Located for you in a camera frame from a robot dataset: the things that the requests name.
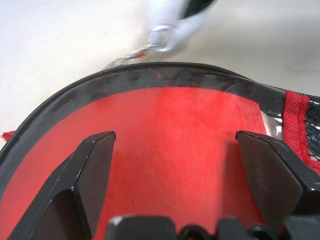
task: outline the white floor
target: white floor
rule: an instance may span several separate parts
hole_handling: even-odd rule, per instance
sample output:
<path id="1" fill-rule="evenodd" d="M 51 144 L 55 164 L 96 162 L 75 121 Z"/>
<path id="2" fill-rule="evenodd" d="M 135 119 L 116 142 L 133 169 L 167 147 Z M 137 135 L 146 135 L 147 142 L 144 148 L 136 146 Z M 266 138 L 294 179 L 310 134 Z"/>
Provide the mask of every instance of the white floor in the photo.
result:
<path id="1" fill-rule="evenodd" d="M 0 133 L 15 130 L 56 91 L 145 44 L 145 6 L 0 0 Z M 216 65 L 320 95 L 319 26 L 318 0 L 218 0 L 191 41 L 147 60 Z"/>

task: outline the white plastic object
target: white plastic object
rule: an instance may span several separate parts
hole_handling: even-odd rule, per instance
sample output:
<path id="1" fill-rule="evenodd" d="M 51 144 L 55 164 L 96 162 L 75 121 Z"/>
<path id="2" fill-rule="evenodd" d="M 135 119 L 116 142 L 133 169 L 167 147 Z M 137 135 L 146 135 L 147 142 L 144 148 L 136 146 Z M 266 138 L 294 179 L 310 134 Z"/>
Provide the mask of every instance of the white plastic object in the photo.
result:
<path id="1" fill-rule="evenodd" d="M 148 0 L 147 28 L 149 44 L 156 52 L 168 52 L 199 31 L 205 21 L 205 11 L 182 19 L 190 0 Z"/>

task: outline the red fabric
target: red fabric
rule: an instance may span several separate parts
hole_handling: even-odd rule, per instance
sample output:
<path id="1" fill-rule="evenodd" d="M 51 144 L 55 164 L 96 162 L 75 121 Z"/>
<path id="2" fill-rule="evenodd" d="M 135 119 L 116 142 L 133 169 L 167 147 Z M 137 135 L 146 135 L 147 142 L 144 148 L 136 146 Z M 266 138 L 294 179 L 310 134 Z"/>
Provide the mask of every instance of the red fabric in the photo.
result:
<path id="1" fill-rule="evenodd" d="M 320 174 L 320 164 L 313 161 L 309 155 L 306 112 L 309 98 L 307 96 L 286 92 L 286 102 L 283 113 L 283 136 L 288 146 L 307 164 L 311 169 Z"/>
<path id="2" fill-rule="evenodd" d="M 52 127 L 4 191 L 0 240 L 79 142 L 108 130 L 116 141 L 95 240 L 104 239 L 110 218 L 127 214 L 168 216 L 177 231 L 198 224 L 213 232 L 227 215 L 247 227 L 263 222 L 235 139 L 237 130 L 266 134 L 259 105 L 217 90 L 154 87 L 93 101 Z"/>
<path id="3" fill-rule="evenodd" d="M 12 135 L 13 135 L 14 133 L 15 133 L 15 131 L 4 132 L 1 137 L 2 137 L 5 141 L 9 141 L 9 139 L 12 137 Z"/>

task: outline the black plastic piece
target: black plastic piece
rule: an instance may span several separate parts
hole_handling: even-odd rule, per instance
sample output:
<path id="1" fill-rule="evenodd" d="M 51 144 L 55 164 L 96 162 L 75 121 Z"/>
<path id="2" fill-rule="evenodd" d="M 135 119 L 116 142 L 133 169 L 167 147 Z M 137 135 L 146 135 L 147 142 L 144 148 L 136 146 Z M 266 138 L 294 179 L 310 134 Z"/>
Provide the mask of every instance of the black plastic piece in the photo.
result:
<path id="1" fill-rule="evenodd" d="M 186 19 L 188 17 L 202 12 L 214 1 L 216 0 L 190 0 L 183 15 L 183 19 Z"/>
<path id="2" fill-rule="evenodd" d="M 211 240 L 211 236 L 201 226 L 188 225 L 180 231 L 178 240 Z"/>
<path id="3" fill-rule="evenodd" d="M 290 216 L 284 221 L 281 240 L 319 240 L 320 215 Z"/>
<path id="4" fill-rule="evenodd" d="M 278 236 L 269 227 L 255 224 L 248 229 L 248 234 L 255 240 L 277 240 Z"/>
<path id="5" fill-rule="evenodd" d="M 119 216 L 110 220 L 105 240 L 176 240 L 173 221 L 164 216 Z"/>
<path id="6" fill-rule="evenodd" d="M 290 214 L 320 214 L 319 175 L 283 141 L 247 131 L 236 139 L 251 193 L 272 229 Z"/>
<path id="7" fill-rule="evenodd" d="M 91 239 L 106 197 L 115 139 L 109 131 L 83 140 L 46 180 L 9 239 Z"/>
<path id="8" fill-rule="evenodd" d="M 224 217 L 216 228 L 216 240 L 250 240 L 245 226 L 235 217 Z"/>

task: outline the metal chain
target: metal chain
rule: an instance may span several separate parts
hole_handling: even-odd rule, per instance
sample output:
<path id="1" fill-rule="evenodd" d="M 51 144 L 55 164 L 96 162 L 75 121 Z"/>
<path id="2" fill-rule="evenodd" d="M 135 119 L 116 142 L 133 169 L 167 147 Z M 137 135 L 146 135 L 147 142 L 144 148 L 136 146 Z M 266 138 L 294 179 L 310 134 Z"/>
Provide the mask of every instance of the metal chain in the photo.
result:
<path id="1" fill-rule="evenodd" d="M 134 51 L 128 52 L 123 57 L 117 58 L 116 60 L 112 61 L 106 66 L 106 69 L 123 66 L 128 64 L 128 62 L 132 59 L 142 58 L 147 54 L 147 52 L 153 50 L 156 47 L 156 44 L 143 45 Z"/>

